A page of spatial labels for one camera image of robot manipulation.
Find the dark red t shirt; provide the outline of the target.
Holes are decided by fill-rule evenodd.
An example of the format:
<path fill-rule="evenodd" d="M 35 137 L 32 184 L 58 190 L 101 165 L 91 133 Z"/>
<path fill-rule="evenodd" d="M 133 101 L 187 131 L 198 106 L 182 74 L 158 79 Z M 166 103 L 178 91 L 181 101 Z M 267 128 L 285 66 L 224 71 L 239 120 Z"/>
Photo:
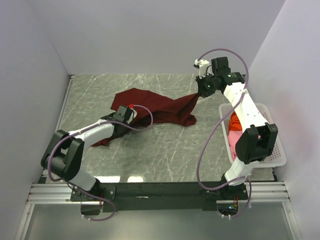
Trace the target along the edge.
<path fill-rule="evenodd" d="M 119 106 L 141 105 L 148 108 L 153 115 L 154 124 L 175 124 L 189 127 L 197 122 L 192 115 L 199 95 L 194 93 L 177 99 L 157 94 L 149 90 L 131 88 L 117 93 L 111 110 L 118 110 Z"/>

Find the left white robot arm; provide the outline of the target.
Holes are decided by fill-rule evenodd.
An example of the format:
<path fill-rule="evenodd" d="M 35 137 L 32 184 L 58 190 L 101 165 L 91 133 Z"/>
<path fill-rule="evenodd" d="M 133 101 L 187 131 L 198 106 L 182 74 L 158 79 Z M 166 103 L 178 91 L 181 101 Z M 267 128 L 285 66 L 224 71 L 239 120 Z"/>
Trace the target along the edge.
<path fill-rule="evenodd" d="M 61 129 L 56 131 L 44 152 L 41 166 L 47 169 L 49 159 L 52 158 L 52 174 L 80 187 L 82 195 L 88 201 L 96 200 L 102 196 L 100 181 L 81 169 L 83 152 L 101 140 L 120 137 L 136 116 L 137 112 L 134 109 L 121 105 L 117 111 L 82 129 L 70 132 Z"/>

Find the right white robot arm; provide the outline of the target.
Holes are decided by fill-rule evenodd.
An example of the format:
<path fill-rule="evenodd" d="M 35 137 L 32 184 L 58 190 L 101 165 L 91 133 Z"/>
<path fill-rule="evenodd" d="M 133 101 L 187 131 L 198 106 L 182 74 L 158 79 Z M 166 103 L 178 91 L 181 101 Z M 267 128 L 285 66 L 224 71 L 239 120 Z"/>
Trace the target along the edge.
<path fill-rule="evenodd" d="M 216 187 L 206 187 L 206 191 L 217 191 L 222 198 L 230 200 L 237 194 L 237 187 L 244 184 L 252 169 L 273 152 L 278 135 L 278 127 L 269 123 L 253 102 L 248 90 L 247 80 L 239 72 L 229 68 L 227 57 L 218 57 L 211 61 L 194 61 L 199 70 L 196 77 L 198 93 L 209 97 L 220 91 L 231 104 L 231 113 L 236 113 L 241 124 L 242 134 L 235 144 L 236 158 L 230 169 L 222 176 L 222 183 Z"/>

